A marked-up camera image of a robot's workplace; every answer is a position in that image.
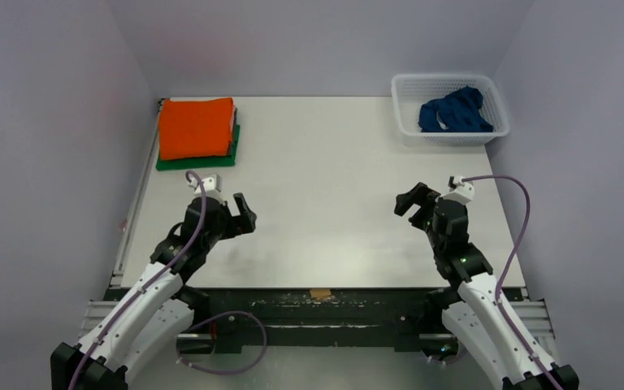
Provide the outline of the blue t shirt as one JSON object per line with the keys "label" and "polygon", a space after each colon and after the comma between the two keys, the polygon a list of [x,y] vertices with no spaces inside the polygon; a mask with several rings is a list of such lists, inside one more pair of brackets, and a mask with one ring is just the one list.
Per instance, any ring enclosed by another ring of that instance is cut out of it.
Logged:
{"label": "blue t shirt", "polygon": [[488,133],[494,127],[480,114],[483,95],[465,86],[448,95],[421,105],[418,126],[421,132]]}

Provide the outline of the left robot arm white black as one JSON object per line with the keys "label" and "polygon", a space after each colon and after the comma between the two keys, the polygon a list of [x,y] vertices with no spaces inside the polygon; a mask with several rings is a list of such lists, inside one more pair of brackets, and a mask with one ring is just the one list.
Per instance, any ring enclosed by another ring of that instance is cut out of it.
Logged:
{"label": "left robot arm white black", "polygon": [[53,389],[127,389],[160,347],[183,332],[211,331],[238,310],[212,313],[210,298],[187,285],[220,241],[250,234],[257,215],[242,193],[232,214],[216,189],[197,190],[182,221],[155,247],[138,281],[111,312],[75,344],[50,356]]}

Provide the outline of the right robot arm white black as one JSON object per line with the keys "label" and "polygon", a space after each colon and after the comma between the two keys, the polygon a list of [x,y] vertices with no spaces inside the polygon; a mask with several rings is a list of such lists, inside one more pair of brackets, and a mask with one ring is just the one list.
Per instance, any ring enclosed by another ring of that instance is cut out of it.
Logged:
{"label": "right robot arm white black", "polygon": [[442,195],[424,183],[396,196],[395,215],[412,206],[410,224],[425,232],[437,271],[448,282],[445,296],[426,305],[423,318],[436,331],[445,328],[475,359],[495,389],[577,389],[570,365],[547,353],[502,292],[502,282],[470,241],[467,203],[474,186],[452,179]]}

